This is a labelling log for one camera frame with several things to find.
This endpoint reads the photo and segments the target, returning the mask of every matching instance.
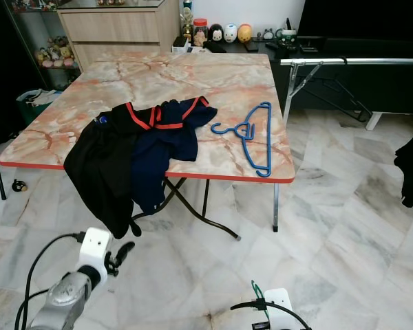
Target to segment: wooden cabinet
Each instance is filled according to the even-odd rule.
[[[58,14],[82,72],[103,52],[170,52],[180,35],[178,0],[156,8],[60,8]]]

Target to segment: blue plastic hanger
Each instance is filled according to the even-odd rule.
[[[248,152],[248,147],[246,146],[246,141],[251,141],[254,139],[255,135],[255,124],[250,124],[249,123],[249,118],[253,115],[254,111],[263,108],[263,109],[268,109],[268,142],[266,143],[267,147],[267,152],[268,152],[268,166],[259,166],[255,165],[251,156],[249,155]],[[215,134],[225,134],[228,133],[229,131],[234,131],[236,136],[242,139],[242,145],[243,145],[243,150],[245,152],[246,158],[248,159],[249,163],[253,168],[256,168],[257,170],[255,171],[260,177],[268,177],[271,175],[271,112],[272,112],[272,106],[269,102],[262,102],[259,105],[257,105],[254,109],[248,113],[246,119],[244,122],[241,122],[240,124],[235,125],[234,128],[228,128],[225,129],[224,131],[218,131],[215,129],[217,126],[220,126],[222,123],[221,122],[216,122],[215,124],[211,125],[211,130]],[[242,132],[245,132],[246,135],[242,135],[239,132],[240,127],[242,128]]]

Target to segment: white wall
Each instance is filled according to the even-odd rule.
[[[253,36],[265,28],[282,28],[289,17],[298,29],[305,0],[193,0],[195,19],[208,19],[208,25],[219,23],[239,26],[248,23]]]

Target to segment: red table edge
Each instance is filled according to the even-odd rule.
[[[37,168],[41,170],[64,170],[64,167],[62,165],[28,164],[28,163],[1,162],[1,161],[0,161],[0,165],[5,166],[5,167]],[[295,177],[291,177],[291,178],[286,178],[286,179],[275,179],[275,178],[270,178],[270,177],[238,177],[238,176],[230,176],[230,175],[175,173],[175,172],[166,172],[165,175],[167,177],[190,177],[193,179],[259,182],[263,184],[290,184],[294,181],[294,178],[295,178]]]

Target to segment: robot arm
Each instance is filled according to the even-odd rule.
[[[112,235],[89,228],[80,249],[76,272],[67,273],[48,293],[46,302],[28,327],[29,330],[70,330],[84,310],[94,289],[107,282],[108,275],[117,276],[118,267],[134,243],[128,242],[115,258],[107,251]]]

